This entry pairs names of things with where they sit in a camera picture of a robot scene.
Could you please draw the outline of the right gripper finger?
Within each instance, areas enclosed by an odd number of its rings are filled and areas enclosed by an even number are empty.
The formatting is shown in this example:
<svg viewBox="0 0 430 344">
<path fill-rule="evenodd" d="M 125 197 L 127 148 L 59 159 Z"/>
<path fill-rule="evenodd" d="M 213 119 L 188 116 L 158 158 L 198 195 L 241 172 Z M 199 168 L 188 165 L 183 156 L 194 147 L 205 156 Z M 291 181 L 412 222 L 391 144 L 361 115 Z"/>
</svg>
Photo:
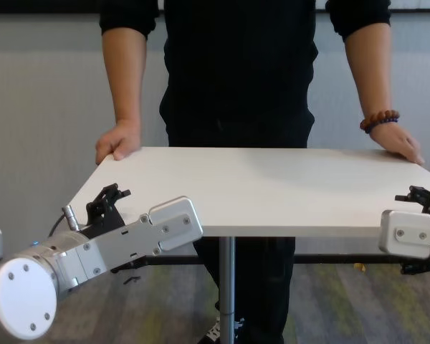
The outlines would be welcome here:
<svg viewBox="0 0 430 344">
<path fill-rule="evenodd" d="M 430 272 L 430 260 L 401 263 L 401 274 L 416 275 Z"/>
<path fill-rule="evenodd" d="M 396 201 L 415 203 L 422 206 L 422 213 L 430 215 L 430 191 L 420 186 L 410 186 L 406 195 L 395 195 Z"/>
</svg>

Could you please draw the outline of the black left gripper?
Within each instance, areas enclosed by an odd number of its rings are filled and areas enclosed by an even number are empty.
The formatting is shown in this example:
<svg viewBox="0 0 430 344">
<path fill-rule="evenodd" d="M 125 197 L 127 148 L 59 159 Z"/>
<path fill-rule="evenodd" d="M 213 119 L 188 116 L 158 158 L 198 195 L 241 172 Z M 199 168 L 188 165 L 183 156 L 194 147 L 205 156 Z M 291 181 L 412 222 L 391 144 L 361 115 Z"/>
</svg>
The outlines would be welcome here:
<svg viewBox="0 0 430 344">
<path fill-rule="evenodd" d="M 87 203 L 87 225 L 81 230 L 81 234 L 88 239 L 93 239 L 125 226 L 115 203 L 129 195 L 131 195 L 130 190 L 121 191 L 116 183 L 105 186 L 91 202 Z M 147 259 L 134 259 L 110 271 L 117 274 L 120 271 L 139 269 L 147 265 Z"/>
</svg>

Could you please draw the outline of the person's left hand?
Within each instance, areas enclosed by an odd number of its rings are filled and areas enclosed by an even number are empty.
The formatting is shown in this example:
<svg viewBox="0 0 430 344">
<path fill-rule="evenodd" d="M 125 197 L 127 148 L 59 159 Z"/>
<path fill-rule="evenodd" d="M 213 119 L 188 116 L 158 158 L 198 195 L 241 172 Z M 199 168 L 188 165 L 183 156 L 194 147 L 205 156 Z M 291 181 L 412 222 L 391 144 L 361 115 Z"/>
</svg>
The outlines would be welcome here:
<svg viewBox="0 0 430 344">
<path fill-rule="evenodd" d="M 369 136 L 388 152 L 399 154 L 420 166 L 424 164 L 419 142 L 398 123 L 377 125 L 371 130 Z"/>
</svg>

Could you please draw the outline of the person's right hand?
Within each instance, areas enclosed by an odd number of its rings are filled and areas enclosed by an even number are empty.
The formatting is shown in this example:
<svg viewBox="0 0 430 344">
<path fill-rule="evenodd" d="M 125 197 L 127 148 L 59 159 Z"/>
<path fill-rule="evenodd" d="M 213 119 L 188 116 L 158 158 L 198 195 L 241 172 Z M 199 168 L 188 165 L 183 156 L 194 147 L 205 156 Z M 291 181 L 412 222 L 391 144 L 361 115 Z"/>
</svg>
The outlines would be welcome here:
<svg viewBox="0 0 430 344">
<path fill-rule="evenodd" d="M 99 165 L 108 155 L 112 154 L 116 161 L 128 157 L 141 147 L 140 122 L 122 119 L 114 128 L 103 134 L 95 145 L 95 162 Z"/>
</svg>

